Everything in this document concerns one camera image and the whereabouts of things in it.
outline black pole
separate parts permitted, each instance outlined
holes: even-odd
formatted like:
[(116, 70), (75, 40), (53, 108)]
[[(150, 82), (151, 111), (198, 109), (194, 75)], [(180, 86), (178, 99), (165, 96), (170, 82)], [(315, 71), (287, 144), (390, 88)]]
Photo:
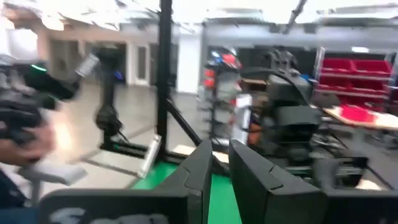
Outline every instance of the black pole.
[(215, 69), (214, 75), (214, 86), (211, 90), (211, 109), (210, 109), (210, 135), (209, 139), (212, 140), (213, 138), (217, 138), (216, 136), (216, 127), (218, 126), (216, 120), (216, 109), (219, 104), (218, 102), (218, 75), (220, 75), (220, 68)]
[(101, 64), (102, 84), (103, 84), (103, 106), (114, 107), (114, 89), (115, 81), (113, 77), (113, 69), (107, 64)]
[(200, 137), (196, 134), (196, 132), (191, 128), (188, 122), (182, 117), (181, 113), (170, 101), (167, 102), (167, 109), (173, 118), (177, 121), (177, 123), (181, 126), (181, 128), (185, 131), (188, 137), (193, 141), (196, 146), (199, 146), (201, 143)]
[(172, 44), (172, 0), (161, 0), (160, 9), (156, 133), (162, 136), (158, 158), (163, 158), (167, 147), (167, 98), (169, 97), (170, 46)]

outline green light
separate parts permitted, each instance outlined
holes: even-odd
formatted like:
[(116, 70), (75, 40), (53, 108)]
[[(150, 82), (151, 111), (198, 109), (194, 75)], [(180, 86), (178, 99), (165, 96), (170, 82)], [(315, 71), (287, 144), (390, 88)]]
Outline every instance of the green light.
[(40, 70), (40, 71), (43, 71), (43, 72), (46, 72), (47, 71), (47, 69), (45, 69), (45, 68), (40, 68), (40, 67), (38, 67), (38, 66), (36, 66), (36, 65), (31, 65), (32, 67), (34, 67), (34, 68), (36, 68), (36, 69), (38, 69), (38, 70)]

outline ceiling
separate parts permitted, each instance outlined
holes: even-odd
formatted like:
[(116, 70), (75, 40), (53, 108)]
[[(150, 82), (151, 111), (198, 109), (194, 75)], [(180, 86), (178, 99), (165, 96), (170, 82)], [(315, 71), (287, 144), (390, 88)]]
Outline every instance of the ceiling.
[[(46, 15), (64, 23), (80, 21), (105, 26), (138, 19), (156, 22), (159, 0), (0, 0), (12, 21)], [(301, 24), (324, 26), (396, 26), (398, 0), (174, 0), (173, 19), (180, 24)]]

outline person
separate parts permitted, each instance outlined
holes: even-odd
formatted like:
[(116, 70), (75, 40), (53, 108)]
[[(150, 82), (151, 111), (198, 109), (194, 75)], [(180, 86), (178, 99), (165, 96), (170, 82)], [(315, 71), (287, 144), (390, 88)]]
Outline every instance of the person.
[[(32, 142), (18, 146), (9, 139), (0, 139), (0, 162), (15, 166), (29, 166), (31, 161), (43, 158), (54, 149), (54, 131), (50, 124), (43, 123), (37, 128), (29, 128), (36, 138)], [(0, 170), (0, 220), (2, 224), (34, 224), (36, 208), (27, 208), (25, 195), (18, 186)]]

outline orange component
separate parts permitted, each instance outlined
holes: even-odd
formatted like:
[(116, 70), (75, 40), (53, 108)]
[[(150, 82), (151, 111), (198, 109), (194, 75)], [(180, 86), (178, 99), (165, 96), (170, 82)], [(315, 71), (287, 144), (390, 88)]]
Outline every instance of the orange component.
[[(250, 124), (250, 130), (251, 131), (259, 131), (261, 130), (261, 127), (256, 124)], [(261, 133), (249, 133), (248, 136), (248, 143), (249, 144), (257, 144), (260, 140)]]
[(205, 76), (206, 77), (214, 78), (214, 75), (215, 75), (214, 70), (211, 70), (211, 69), (206, 69), (205, 70)]
[(205, 80), (205, 87), (213, 88), (214, 87), (214, 80), (210, 80), (210, 79)]
[(225, 63), (235, 63), (235, 56), (232, 54), (223, 55), (223, 61)]

